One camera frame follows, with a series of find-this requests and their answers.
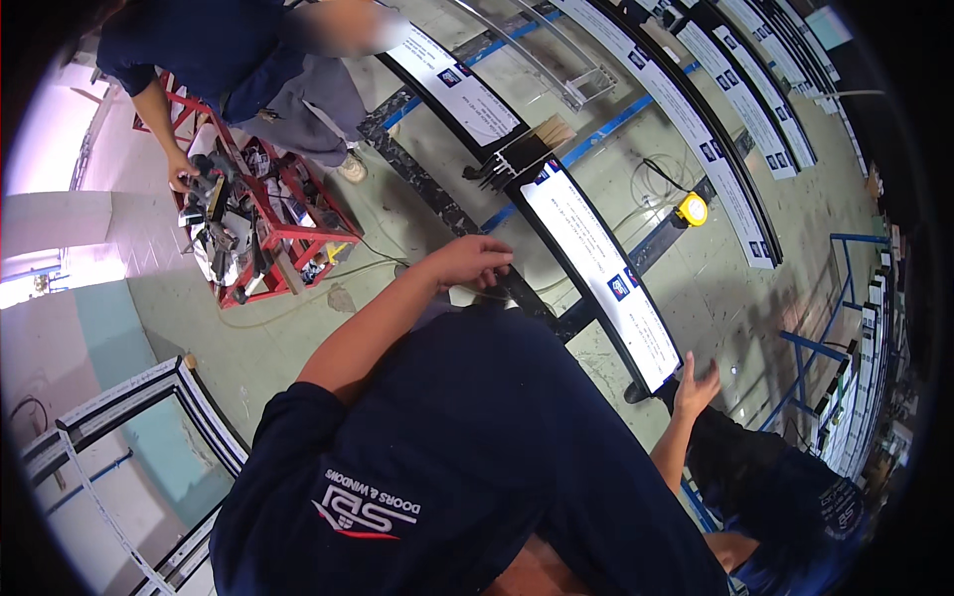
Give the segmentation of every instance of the gray pants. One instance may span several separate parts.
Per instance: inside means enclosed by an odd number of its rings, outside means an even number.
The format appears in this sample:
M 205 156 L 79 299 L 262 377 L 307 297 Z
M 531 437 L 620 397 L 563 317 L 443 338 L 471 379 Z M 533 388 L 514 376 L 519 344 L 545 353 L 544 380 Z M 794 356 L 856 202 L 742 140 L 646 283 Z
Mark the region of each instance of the gray pants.
M 306 101 L 328 114 L 344 139 L 309 110 Z M 342 165 L 347 156 L 345 140 L 361 140 L 358 125 L 367 114 L 341 59 L 314 55 L 305 56 L 304 72 L 286 82 L 268 108 L 280 118 L 268 121 L 256 116 L 235 127 L 329 168 Z

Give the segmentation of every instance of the blue metal stand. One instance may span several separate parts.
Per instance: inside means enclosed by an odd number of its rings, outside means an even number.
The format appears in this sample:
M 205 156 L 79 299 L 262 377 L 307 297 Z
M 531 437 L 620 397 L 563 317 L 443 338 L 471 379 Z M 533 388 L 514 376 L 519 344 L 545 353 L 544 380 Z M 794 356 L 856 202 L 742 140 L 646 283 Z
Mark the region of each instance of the blue metal stand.
M 789 341 L 795 344 L 795 363 L 798 367 L 798 378 L 792 383 L 792 386 L 789 387 L 788 391 L 785 392 L 785 395 L 782 396 L 782 399 L 778 402 L 775 408 L 772 410 L 772 413 L 769 414 L 769 417 L 758 427 L 758 430 L 765 430 L 775 421 L 778 413 L 781 412 L 782 408 L 795 396 L 795 392 L 798 390 L 798 402 L 797 406 L 806 412 L 815 414 L 814 410 L 808 406 L 805 396 L 805 372 L 808 370 L 808 367 L 812 365 L 812 362 L 815 361 L 815 358 L 818 354 L 827 356 L 828 358 L 835 359 L 838 361 L 846 358 L 846 354 L 839 352 L 838 350 L 833 350 L 832 348 L 824 345 L 824 341 L 828 338 L 828 334 L 832 330 L 832 325 L 835 323 L 835 318 L 838 316 L 838 313 L 842 306 L 854 310 L 861 310 L 861 305 L 858 304 L 857 299 L 855 298 L 855 276 L 851 270 L 851 257 L 848 256 L 848 242 L 868 242 L 871 244 L 886 244 L 891 245 L 891 238 L 887 236 L 867 236 L 863 234 L 832 234 L 830 236 L 831 241 L 839 240 L 841 242 L 841 248 L 844 250 L 844 262 L 848 269 L 847 279 L 844 281 L 844 285 L 841 286 L 841 293 L 838 297 L 838 302 L 835 304 L 835 311 L 832 313 L 832 317 L 828 319 L 828 324 L 825 325 L 824 331 L 821 332 L 821 339 L 818 341 L 811 341 L 810 339 L 803 338 L 794 333 L 789 333 L 787 331 L 779 332 L 779 335 L 783 339 L 788 339 Z M 845 294 L 850 290 L 851 292 L 851 301 L 845 300 Z M 812 355 L 808 357 L 808 360 L 802 362 L 801 359 L 801 348 L 806 347 L 812 351 Z M 746 426 L 751 424 L 758 413 L 762 411 L 762 408 L 768 403 L 766 400 L 761 407 L 753 414 L 752 418 L 746 422 Z

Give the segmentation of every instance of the metal bracket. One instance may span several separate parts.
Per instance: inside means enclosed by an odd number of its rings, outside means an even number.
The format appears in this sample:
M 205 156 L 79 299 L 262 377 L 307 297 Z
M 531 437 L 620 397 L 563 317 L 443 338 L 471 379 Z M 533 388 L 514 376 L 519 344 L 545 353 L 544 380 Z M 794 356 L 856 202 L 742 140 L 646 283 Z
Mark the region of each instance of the metal bracket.
M 520 42 L 507 34 L 502 28 L 495 25 L 493 21 L 468 5 L 464 0 L 448 1 L 453 2 L 460 7 L 461 10 L 466 11 L 470 16 L 480 21 L 482 25 L 499 37 L 501 41 L 512 47 L 517 53 L 523 56 L 525 60 L 530 62 L 534 69 L 547 78 L 555 88 L 554 90 L 560 94 L 563 102 L 575 113 L 582 110 L 583 106 L 593 101 L 593 99 L 612 91 L 618 82 L 618 79 L 611 74 L 605 66 L 593 62 L 592 58 L 581 50 L 579 46 L 570 41 L 562 31 L 557 29 L 556 26 L 534 10 L 533 7 L 524 0 L 510 0 L 510 2 L 526 16 L 534 20 L 540 27 L 549 31 L 556 40 L 563 44 L 568 50 L 572 51 L 584 64 L 585 71 L 582 74 L 569 81 L 560 80 L 560 77 L 544 66 L 543 63 L 530 53 L 527 48 L 522 46 Z

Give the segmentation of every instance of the wooden block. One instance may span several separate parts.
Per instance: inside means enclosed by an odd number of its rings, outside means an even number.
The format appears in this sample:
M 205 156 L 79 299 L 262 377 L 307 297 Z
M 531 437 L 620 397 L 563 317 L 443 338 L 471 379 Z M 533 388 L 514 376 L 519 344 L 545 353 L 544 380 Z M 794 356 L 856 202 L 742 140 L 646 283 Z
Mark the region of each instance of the wooden block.
M 295 269 L 291 257 L 281 249 L 280 245 L 272 249 L 272 258 L 275 260 L 273 267 L 279 270 L 279 275 L 284 279 L 291 293 L 297 296 L 304 292 L 304 281 L 301 279 L 301 274 Z

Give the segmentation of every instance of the person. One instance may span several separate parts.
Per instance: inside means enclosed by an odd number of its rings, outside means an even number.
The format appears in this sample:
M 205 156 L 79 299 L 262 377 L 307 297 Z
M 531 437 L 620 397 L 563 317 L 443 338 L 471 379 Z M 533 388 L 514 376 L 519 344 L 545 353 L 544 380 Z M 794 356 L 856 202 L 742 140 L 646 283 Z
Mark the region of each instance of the person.
M 408 333 L 448 287 L 494 286 L 511 252 L 465 236 L 410 266 L 265 405 L 213 529 L 218 594 L 728 594 L 543 322 L 482 304 Z
M 751 594 L 827 593 L 861 549 L 861 491 L 781 436 L 746 430 L 715 410 L 716 363 L 700 382 L 694 368 L 690 353 L 682 384 L 670 380 L 657 395 L 672 415 L 652 452 L 667 486 L 678 493 L 688 464 L 703 504 L 723 523 L 706 542 Z M 695 385 L 688 393 L 686 383 Z
M 198 170 L 176 143 L 156 66 L 230 126 L 338 168 L 358 183 L 367 174 L 354 153 L 366 112 L 344 63 L 333 56 L 390 49 L 378 47 L 381 39 L 391 40 L 389 33 L 407 25 L 395 15 L 363 0 L 326 0 L 295 10 L 281 0 L 129 0 L 103 24 L 96 65 L 133 99 L 166 154 L 174 190 L 188 192 L 179 177 Z M 312 107 L 327 114 L 344 138 Z

